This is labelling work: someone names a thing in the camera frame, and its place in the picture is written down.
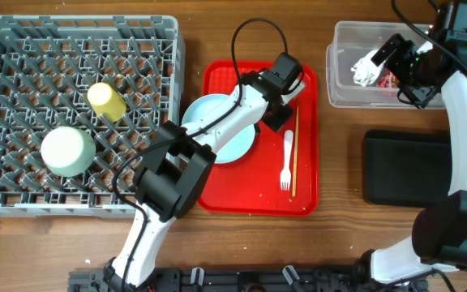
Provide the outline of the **large light blue plate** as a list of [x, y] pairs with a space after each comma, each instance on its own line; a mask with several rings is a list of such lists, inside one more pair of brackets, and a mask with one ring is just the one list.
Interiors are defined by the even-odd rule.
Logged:
[[[193, 101], [182, 118], [182, 124], [194, 122], [207, 115], [211, 110], [223, 102], [228, 95], [213, 93]], [[226, 164], [244, 156], [255, 141], [255, 126], [248, 126], [235, 135], [216, 154], [216, 164]]]

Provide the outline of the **red snack wrapper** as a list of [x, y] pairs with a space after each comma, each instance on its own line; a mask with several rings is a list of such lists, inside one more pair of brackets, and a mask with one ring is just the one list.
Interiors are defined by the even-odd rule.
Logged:
[[398, 79], [389, 69], [387, 69], [384, 73], [384, 76], [378, 82], [378, 86], [380, 88], [397, 88]]

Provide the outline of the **white tissue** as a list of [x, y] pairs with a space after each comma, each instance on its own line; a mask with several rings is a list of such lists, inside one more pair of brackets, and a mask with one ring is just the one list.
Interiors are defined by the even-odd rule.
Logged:
[[377, 49], [373, 49], [350, 68], [353, 72], [353, 81], [355, 84], [366, 87], [372, 85], [378, 79], [383, 70], [383, 62], [379, 66], [376, 66], [371, 60], [377, 51]]

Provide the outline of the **yellow plastic cup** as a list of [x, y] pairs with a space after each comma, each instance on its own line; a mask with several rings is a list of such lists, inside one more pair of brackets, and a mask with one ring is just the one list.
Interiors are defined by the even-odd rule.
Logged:
[[126, 102], [109, 84], [92, 85], [87, 99], [97, 116], [105, 115], [111, 122], [117, 122], [126, 112]]

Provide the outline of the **green bowl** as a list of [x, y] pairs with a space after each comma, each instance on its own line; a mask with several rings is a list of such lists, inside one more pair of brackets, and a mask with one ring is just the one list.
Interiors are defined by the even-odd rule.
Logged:
[[41, 143], [41, 157], [48, 169], [63, 177], [82, 174], [96, 154], [93, 138], [74, 127], [58, 127], [50, 131]]

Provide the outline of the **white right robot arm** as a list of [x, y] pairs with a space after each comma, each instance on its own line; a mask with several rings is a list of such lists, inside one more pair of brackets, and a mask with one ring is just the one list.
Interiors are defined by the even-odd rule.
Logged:
[[452, 178], [448, 196], [416, 217], [410, 237], [362, 258], [366, 279], [381, 289], [467, 270], [467, 1], [435, 6], [422, 46], [400, 34], [353, 65], [357, 84], [383, 69], [397, 78], [398, 99], [417, 108], [442, 97], [450, 125]]

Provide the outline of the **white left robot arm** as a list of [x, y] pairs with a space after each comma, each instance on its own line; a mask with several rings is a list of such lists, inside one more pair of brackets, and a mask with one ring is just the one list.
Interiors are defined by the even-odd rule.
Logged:
[[104, 268], [113, 291], [139, 291], [151, 276], [170, 226], [201, 196], [217, 153], [240, 131], [258, 122], [279, 131], [292, 116], [289, 101], [303, 89], [300, 62], [280, 54], [269, 68], [237, 74], [233, 91], [209, 113], [178, 126], [164, 123], [145, 149], [123, 162], [137, 161], [135, 209], [123, 249]]

